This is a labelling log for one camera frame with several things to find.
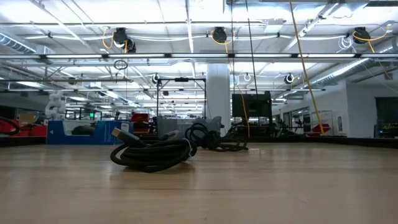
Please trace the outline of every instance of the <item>white robot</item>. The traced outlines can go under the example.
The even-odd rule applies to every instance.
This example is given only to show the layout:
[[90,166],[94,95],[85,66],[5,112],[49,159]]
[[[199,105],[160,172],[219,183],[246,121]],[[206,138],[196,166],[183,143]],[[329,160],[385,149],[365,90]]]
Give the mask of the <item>white robot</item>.
[[61,100],[62,91],[56,91],[49,96],[49,103],[45,107],[45,117],[49,120],[58,120],[65,114],[65,102]]

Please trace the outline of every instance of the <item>yellow cable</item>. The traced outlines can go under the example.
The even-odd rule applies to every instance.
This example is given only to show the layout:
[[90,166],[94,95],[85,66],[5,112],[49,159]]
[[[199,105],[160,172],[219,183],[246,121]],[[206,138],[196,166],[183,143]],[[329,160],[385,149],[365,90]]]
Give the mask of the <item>yellow cable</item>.
[[248,124],[248,137],[250,138],[250,125],[249,125],[248,114],[246,113],[246,107],[244,105],[243,93],[242,93],[241,89],[239,88],[238,84],[236,83],[236,79],[235,78],[234,78],[234,82],[235,82],[235,85],[238,88],[239,92],[241,93],[242,105],[243,105],[243,111],[244,111],[244,118],[246,119],[246,123]]
[[248,138],[250,138],[250,125],[249,125],[248,115],[246,114],[246,107],[245,107],[245,105],[244,105],[244,99],[243,99],[243,94],[242,94],[242,92],[241,92],[241,97],[242,97],[244,118],[246,119],[246,123],[248,124]]
[[213,41],[214,41],[216,44],[226,45],[226,44],[231,43],[232,40],[233,40],[233,38],[232,38],[232,40],[230,40],[228,43],[220,43],[220,42],[217,42],[217,41],[213,38],[213,33],[214,33],[214,31],[212,30],[212,31],[210,32],[210,37],[213,39]]
[[114,34],[114,32],[112,32],[112,42],[111,42],[111,45],[110,46],[107,46],[106,44],[105,44],[105,33],[106,33],[106,30],[107,30],[108,28],[106,28],[105,27],[105,29],[104,29],[104,34],[102,35],[102,44],[104,45],[104,47],[106,47],[107,49],[110,49],[111,47],[112,47],[112,45],[113,45],[113,34]]
[[[369,46],[370,46],[372,52],[375,54],[375,51],[374,51],[373,46],[372,46],[372,44],[371,44],[370,41],[368,41],[368,44],[369,44]],[[385,74],[387,77],[391,78],[390,75],[385,71],[384,66],[381,64],[381,62],[379,62],[379,65],[383,68],[384,74]]]
[[304,71],[305,79],[306,79],[306,81],[307,81],[308,89],[310,90],[310,94],[311,94],[311,98],[312,98],[313,107],[314,107],[314,109],[315,109],[315,114],[317,115],[318,124],[319,124],[319,127],[320,127],[320,129],[321,129],[321,134],[324,134],[324,132],[323,132],[322,121],[321,121],[321,119],[320,119],[320,117],[319,117],[319,112],[318,112],[318,108],[317,108],[317,102],[315,101],[315,98],[314,98],[314,96],[313,96],[311,83],[310,83],[310,80],[309,80],[308,75],[307,75],[307,70],[305,69],[304,58],[303,58],[303,52],[302,52],[302,50],[301,50],[301,44],[300,44],[300,39],[299,39],[299,33],[297,32],[297,24],[296,24],[296,20],[294,19],[293,3],[292,3],[292,0],[289,0],[289,4],[290,4],[290,12],[292,13],[292,19],[293,19],[293,24],[294,24],[294,31],[295,31],[295,35],[296,35],[296,39],[297,39],[298,51],[300,51],[301,64],[303,65],[303,71]]
[[376,37],[374,39],[364,39],[364,38],[357,37],[357,36],[355,36],[355,33],[357,33],[356,31],[353,32],[353,37],[357,38],[358,40],[362,40],[362,41],[375,41],[375,40],[378,40],[378,39],[381,39],[381,38],[385,37],[388,34],[387,31],[389,29],[390,29],[390,26],[387,26],[386,27],[386,32],[383,35],[381,35],[380,37]]

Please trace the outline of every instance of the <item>cable reel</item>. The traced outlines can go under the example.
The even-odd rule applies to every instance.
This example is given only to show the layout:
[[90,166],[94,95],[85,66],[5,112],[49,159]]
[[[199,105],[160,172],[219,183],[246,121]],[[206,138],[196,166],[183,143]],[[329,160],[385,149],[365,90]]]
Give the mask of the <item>cable reel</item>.
[[290,85],[294,81],[294,76],[291,73],[289,73],[288,75],[285,76],[284,81],[286,84]]

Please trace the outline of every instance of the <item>red object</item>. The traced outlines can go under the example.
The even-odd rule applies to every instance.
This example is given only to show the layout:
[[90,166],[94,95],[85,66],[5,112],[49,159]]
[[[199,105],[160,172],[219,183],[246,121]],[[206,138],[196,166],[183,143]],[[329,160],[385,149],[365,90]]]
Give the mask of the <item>red object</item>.
[[[149,114],[147,113],[134,113],[131,116],[131,122],[144,122],[144,123],[149,123]],[[148,128],[135,128],[134,127],[134,134],[148,134],[149,133],[149,127]]]
[[[18,120],[11,120],[14,122],[16,125],[19,125]],[[0,121],[0,132],[9,132],[12,131],[14,127],[12,127],[10,124],[7,122]],[[12,137],[18,137],[18,136],[47,136],[47,126],[21,126],[20,131],[18,134],[13,135]]]
[[[323,127],[324,133],[326,133],[330,130],[329,124],[322,124],[322,127]],[[315,127],[313,127],[312,133],[307,133],[307,135],[310,137],[320,136],[321,135],[321,127],[319,126],[319,124],[316,125]]]

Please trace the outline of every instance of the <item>fluorescent light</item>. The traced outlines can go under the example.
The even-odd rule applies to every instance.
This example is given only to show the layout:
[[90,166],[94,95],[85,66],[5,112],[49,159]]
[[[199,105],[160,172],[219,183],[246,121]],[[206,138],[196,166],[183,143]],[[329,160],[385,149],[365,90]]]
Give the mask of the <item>fluorescent light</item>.
[[398,54],[362,54],[363,58],[396,58]]
[[77,100],[77,101],[86,101],[86,98],[83,97],[77,97],[77,96],[70,96],[69,98],[73,99],[73,100]]
[[46,55],[47,58],[102,58],[102,55]]
[[197,109],[195,109],[195,108],[174,108],[174,110],[187,110],[187,111],[188,110],[193,110],[193,111],[196,111]]
[[[298,92],[298,91],[310,91],[309,89],[292,89],[292,93]],[[325,91],[325,89],[312,89],[312,91]]]
[[[291,57],[291,54],[253,54],[256,58],[275,58],[275,57]],[[235,57],[252,57],[252,54],[236,54]]]
[[42,85],[40,85],[38,83],[34,83],[34,82],[17,82],[17,83],[21,84],[21,85],[25,85],[25,86],[36,87],[36,88],[42,87]]
[[109,58],[162,58],[164,54],[111,54]]
[[39,55],[0,55],[0,59],[40,59]]
[[226,58],[228,54],[172,54],[174,58]]
[[355,54],[308,54],[307,57],[333,57],[333,58],[340,58],[340,57],[354,57]]
[[205,99],[171,99],[171,98],[167,98],[167,99],[159,99],[159,101],[204,101]]
[[40,91],[40,90],[36,90],[36,89],[16,89],[16,90],[7,90],[7,91]]

